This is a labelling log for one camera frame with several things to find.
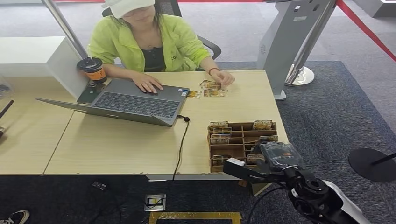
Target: white cap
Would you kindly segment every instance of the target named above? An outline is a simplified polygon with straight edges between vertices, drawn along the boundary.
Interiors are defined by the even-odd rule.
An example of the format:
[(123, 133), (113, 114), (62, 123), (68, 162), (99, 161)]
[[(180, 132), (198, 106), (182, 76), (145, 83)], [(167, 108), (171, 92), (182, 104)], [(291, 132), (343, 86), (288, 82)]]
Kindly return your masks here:
[(119, 19), (134, 9), (152, 6), (155, 2), (155, 0), (105, 0), (102, 7), (110, 7), (113, 16)]

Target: blue carpet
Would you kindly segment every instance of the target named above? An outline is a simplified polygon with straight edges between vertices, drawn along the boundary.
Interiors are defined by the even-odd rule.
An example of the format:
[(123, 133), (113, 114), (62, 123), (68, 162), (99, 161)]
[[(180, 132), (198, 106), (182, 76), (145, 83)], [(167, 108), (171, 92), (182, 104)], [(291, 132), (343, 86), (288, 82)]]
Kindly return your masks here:
[[(300, 88), (286, 87), (288, 98), (278, 102), (289, 140), (303, 156), (305, 167), (317, 177), (337, 184), (373, 224), (396, 223), (393, 197), (396, 182), (367, 181), (347, 162), (349, 152), (359, 147), (372, 147), (387, 154), (396, 152), (395, 135), (341, 62), (308, 62), (307, 66), (317, 75), (315, 81)], [(220, 63), (220, 67), (251, 69), (255, 63)], [(95, 179), (102, 179), (112, 188), (122, 204), (124, 224), (134, 223), (131, 214), (142, 210), (137, 198), (141, 200), (144, 194), (167, 193), (167, 211), (239, 211), (243, 224), (256, 200), (236, 181), (177, 181), (169, 185), (130, 175), (0, 176), (0, 212), (27, 208), (32, 213), (31, 224), (88, 224), (101, 205), (109, 204), (113, 198), (89, 190)], [(94, 223), (117, 224), (118, 220), (119, 214), (114, 211)], [(231, 222), (161, 220), (158, 223)], [(310, 222), (294, 211), (284, 192), (277, 191), (259, 204), (252, 223)]]

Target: glasses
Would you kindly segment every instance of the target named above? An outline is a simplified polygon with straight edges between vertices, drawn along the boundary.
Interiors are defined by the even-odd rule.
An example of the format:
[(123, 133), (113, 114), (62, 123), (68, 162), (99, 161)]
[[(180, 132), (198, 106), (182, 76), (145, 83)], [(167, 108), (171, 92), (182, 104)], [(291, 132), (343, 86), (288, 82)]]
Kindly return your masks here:
[(133, 15), (135, 15), (135, 14), (138, 13), (138, 12), (147, 11), (147, 10), (149, 10), (151, 7), (152, 7), (152, 6), (147, 6), (147, 7), (143, 7), (143, 8), (134, 9), (134, 10), (130, 11), (129, 13), (126, 13), (126, 14), (123, 15), (122, 17), (130, 17), (130, 16), (133, 16)]

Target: laptop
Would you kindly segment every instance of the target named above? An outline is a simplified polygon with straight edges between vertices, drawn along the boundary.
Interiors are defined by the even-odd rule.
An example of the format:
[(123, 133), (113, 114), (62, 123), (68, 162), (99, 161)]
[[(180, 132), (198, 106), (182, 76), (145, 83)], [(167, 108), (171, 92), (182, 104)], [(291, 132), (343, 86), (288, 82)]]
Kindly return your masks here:
[(90, 105), (36, 98), (74, 111), (161, 126), (172, 126), (189, 89), (163, 85), (157, 94), (142, 92), (133, 82), (113, 79)]

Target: cardboard organizer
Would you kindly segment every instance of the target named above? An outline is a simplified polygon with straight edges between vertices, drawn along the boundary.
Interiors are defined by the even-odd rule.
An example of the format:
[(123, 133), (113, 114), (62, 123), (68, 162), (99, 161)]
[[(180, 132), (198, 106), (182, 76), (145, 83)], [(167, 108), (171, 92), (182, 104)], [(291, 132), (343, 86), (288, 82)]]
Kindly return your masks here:
[(229, 123), (228, 127), (233, 128), (229, 144), (211, 145), (210, 136), (216, 134), (208, 127), (208, 142), (210, 150), (211, 172), (223, 172), (223, 166), (213, 165), (214, 155), (231, 155), (233, 158), (244, 161), (247, 164), (247, 156), (251, 154), (251, 147), (260, 136), (277, 135), (276, 122), (272, 123), (271, 130), (253, 130), (253, 122), (249, 123)]

